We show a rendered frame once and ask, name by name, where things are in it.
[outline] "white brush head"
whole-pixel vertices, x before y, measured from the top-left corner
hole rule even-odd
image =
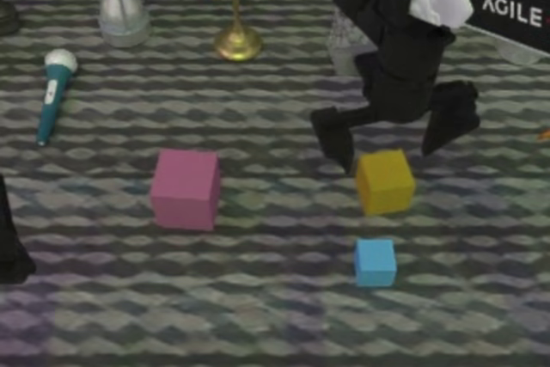
[[[50,64],[61,64],[69,68],[72,73],[75,73],[78,69],[76,56],[66,49],[55,49],[49,52],[44,59],[44,63],[46,66]]]

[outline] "yellow cube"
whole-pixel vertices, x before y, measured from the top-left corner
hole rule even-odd
[[[402,150],[384,150],[359,158],[355,177],[366,215],[405,211],[416,182]]]

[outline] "teal object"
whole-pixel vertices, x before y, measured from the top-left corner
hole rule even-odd
[[[392,240],[358,240],[355,246],[355,278],[359,287],[390,287],[397,262]]]
[[[76,68],[75,56],[65,49],[56,49],[46,55],[48,84],[36,134],[36,142],[40,146],[46,145],[50,140],[65,88]]]

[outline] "gray table surface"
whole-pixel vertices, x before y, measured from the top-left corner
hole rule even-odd
[[[246,0],[257,60],[217,59],[229,5],[151,0],[155,36],[113,50],[98,0],[20,0],[0,40],[0,170],[39,272],[0,294],[2,367],[548,366],[550,64],[517,68],[459,33],[444,80],[480,88],[482,127],[419,155],[425,120],[357,130],[403,148],[410,211],[363,217],[354,181],[326,162],[309,111],[361,102],[333,76],[328,0]],[[34,136],[44,55],[81,71],[51,144]],[[157,228],[147,192],[160,148],[215,150],[217,230]],[[391,237],[394,287],[358,289],[358,237]]]

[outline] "orange object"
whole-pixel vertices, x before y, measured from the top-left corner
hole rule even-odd
[[[546,139],[550,139],[550,129],[539,135],[539,141],[544,141]]]

